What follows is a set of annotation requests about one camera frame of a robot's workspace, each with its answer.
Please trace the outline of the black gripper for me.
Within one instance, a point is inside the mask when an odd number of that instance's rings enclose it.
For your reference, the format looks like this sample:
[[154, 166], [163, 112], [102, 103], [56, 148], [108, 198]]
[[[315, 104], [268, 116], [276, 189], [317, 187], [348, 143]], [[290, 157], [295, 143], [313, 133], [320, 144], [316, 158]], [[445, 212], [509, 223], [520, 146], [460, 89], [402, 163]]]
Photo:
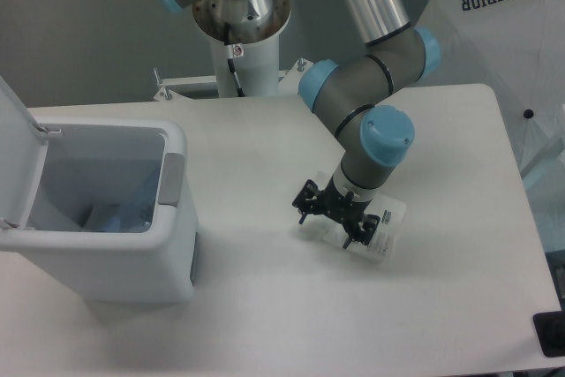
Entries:
[[327, 185], [321, 191], [313, 180], [308, 179], [291, 205], [300, 214], [300, 225], [308, 215], [324, 215], [340, 223], [347, 234], [342, 249], [347, 249], [353, 242], [368, 246], [372, 241], [380, 217], [365, 212], [370, 203], [370, 200], [354, 200], [353, 192], [342, 195], [334, 185]]

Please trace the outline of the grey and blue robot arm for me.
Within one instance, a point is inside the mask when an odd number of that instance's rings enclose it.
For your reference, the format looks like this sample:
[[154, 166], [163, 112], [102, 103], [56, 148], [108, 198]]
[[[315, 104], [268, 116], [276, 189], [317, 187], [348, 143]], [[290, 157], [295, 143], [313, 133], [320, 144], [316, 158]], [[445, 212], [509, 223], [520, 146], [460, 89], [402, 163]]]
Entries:
[[[221, 97], [276, 94], [278, 35], [290, 19], [290, 0], [161, 0], [169, 11], [191, 8], [210, 41]], [[324, 188], [307, 181], [293, 206], [302, 216], [324, 215], [343, 226], [346, 245], [370, 245], [381, 217], [369, 215], [373, 196], [404, 159], [415, 129], [384, 100], [420, 80], [440, 62], [438, 42], [414, 27], [401, 0], [346, 0], [366, 46], [354, 63], [312, 65], [298, 94], [343, 147]]]

